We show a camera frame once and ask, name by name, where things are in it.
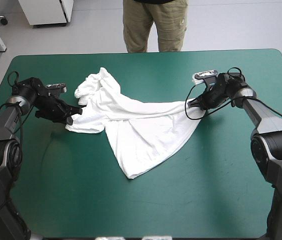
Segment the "green table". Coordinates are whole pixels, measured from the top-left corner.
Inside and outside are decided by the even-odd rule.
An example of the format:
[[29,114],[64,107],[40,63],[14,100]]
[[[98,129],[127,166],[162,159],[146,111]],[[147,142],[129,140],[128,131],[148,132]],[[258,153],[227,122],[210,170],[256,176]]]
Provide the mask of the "green table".
[[[62,99],[76,105],[74,90],[100,67],[126,96],[172,102],[185,99],[193,73],[234,66],[261,100],[282,113],[282,55],[274,49],[18,56],[7,73],[66,83]],[[6,74],[0,104],[10,94]],[[46,237],[256,238],[266,231],[273,189],[250,152],[253,128],[244,110],[226,107],[202,120],[170,159],[128,180],[105,132],[69,132],[33,111],[11,195],[30,229]]]

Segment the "white cloth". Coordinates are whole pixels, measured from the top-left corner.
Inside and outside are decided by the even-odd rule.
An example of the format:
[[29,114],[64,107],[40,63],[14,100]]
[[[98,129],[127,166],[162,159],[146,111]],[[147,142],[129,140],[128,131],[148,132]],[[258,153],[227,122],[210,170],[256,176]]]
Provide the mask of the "white cloth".
[[[190,138],[199,120],[185,115],[184,101],[143,103],[121,94],[120,85],[101,68],[75,90],[82,115],[66,129],[95,134],[105,129],[120,168],[129,179],[144,174],[175,154]],[[204,111],[188,109],[192,118]]]

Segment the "khaki pants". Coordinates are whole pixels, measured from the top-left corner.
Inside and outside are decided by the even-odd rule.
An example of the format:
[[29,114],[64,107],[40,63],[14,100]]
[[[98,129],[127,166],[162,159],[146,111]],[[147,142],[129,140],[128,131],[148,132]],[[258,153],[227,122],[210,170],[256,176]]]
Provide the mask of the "khaki pants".
[[160,52],[180,51],[187,29],[188,0],[164,4],[123,0],[123,37],[129,53],[145,53],[155,23]]

